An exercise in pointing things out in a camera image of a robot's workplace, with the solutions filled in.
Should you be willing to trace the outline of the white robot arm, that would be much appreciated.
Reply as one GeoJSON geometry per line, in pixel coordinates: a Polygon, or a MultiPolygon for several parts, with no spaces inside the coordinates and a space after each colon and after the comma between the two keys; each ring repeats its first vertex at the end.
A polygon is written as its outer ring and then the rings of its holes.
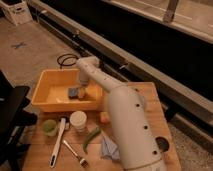
{"type": "Polygon", "coordinates": [[[120,160],[125,171],[167,171],[165,161],[145,116],[140,94],[126,83],[101,71],[97,58],[77,61],[79,83],[94,80],[108,93],[108,111],[120,160]]]}

